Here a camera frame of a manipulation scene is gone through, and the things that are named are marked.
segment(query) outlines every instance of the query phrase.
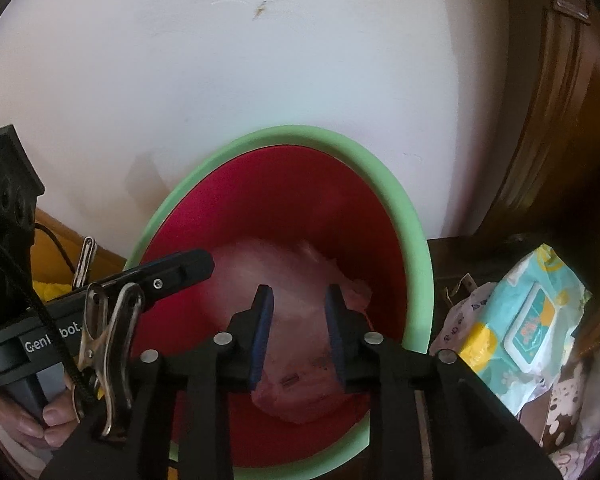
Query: screw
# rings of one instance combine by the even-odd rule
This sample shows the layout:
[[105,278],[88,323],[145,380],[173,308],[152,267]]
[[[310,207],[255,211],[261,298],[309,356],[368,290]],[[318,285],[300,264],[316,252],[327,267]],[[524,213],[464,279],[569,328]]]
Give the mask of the screw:
[[379,345],[384,341],[384,336],[378,332],[367,332],[365,334],[365,341],[370,345]]
[[158,351],[157,350],[153,350],[153,349],[149,349],[149,350],[145,350],[144,352],[142,352],[140,354],[140,360],[143,363],[155,363],[156,360],[158,359]]
[[214,336],[214,343],[216,343],[217,345],[221,345],[221,346],[228,345],[233,340],[234,340],[234,336],[232,336],[228,332],[218,332]]
[[456,354],[453,350],[449,350],[445,348],[438,352],[438,359],[440,359],[445,365],[452,365],[458,360],[458,354]]

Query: green rim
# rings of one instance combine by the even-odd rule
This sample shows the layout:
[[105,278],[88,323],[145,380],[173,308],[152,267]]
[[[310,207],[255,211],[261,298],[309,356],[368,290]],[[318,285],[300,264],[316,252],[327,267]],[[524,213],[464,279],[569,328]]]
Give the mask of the green rim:
[[[276,126],[234,140],[220,149],[164,200],[145,228],[125,268],[135,267],[152,238],[171,211],[187,193],[213,170],[243,153],[267,146],[292,144],[306,146],[334,156],[347,164],[375,192],[394,225],[404,259],[409,289],[409,306],[402,346],[426,352],[433,316],[433,273],[429,247],[411,200],[394,175],[369,151],[355,141],[313,126]],[[351,428],[332,446],[304,460],[265,468],[235,468],[236,480],[308,480],[327,473],[355,457],[369,444],[369,417]]]

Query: white wall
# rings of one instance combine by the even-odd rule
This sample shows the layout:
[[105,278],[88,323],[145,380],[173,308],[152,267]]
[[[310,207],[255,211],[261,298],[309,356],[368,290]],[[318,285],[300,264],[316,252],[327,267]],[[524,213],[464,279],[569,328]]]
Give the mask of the white wall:
[[506,0],[13,0],[0,126],[39,206],[127,255],[219,146],[285,123],[362,143],[429,237],[465,211],[504,84]]

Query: teal wipes package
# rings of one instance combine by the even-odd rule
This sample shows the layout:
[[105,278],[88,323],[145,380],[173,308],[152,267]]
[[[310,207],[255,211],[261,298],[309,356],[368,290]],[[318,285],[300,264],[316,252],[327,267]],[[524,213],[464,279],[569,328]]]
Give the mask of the teal wipes package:
[[517,414],[557,380],[589,297],[574,272],[542,245],[493,289],[460,357]]

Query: black cord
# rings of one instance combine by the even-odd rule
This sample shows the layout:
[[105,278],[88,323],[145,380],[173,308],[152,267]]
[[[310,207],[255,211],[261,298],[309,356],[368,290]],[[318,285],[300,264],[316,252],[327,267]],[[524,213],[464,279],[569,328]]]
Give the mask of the black cord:
[[34,292],[31,285],[31,278],[24,273],[24,271],[13,260],[11,255],[1,245],[0,270],[5,273],[15,288],[21,292],[27,305],[29,305],[36,314],[38,314],[42,325],[44,325],[48,331],[47,333],[49,339],[51,339],[51,344],[56,349],[56,352],[58,352],[58,356],[64,365],[64,370],[75,384],[77,393],[80,395],[82,400],[87,404],[96,403],[96,397],[93,391],[90,390],[87,381],[78,370],[78,367],[75,365],[74,358],[72,357],[71,352],[69,352],[64,339],[62,339],[60,331],[51,317],[51,314],[49,314],[45,305],[42,303],[42,300],[40,300],[38,295]]
[[66,263],[66,266],[69,267],[71,274],[75,274],[74,264],[72,264],[72,261],[69,258],[69,255],[64,250],[64,247],[62,247],[60,240],[58,240],[58,238],[56,237],[54,232],[51,229],[49,229],[46,225],[39,224],[38,222],[36,222],[36,229],[38,229],[39,231],[42,231],[45,235],[47,235],[49,238],[51,238],[51,241],[58,248],[58,251],[60,251],[60,255],[62,256],[62,259]]

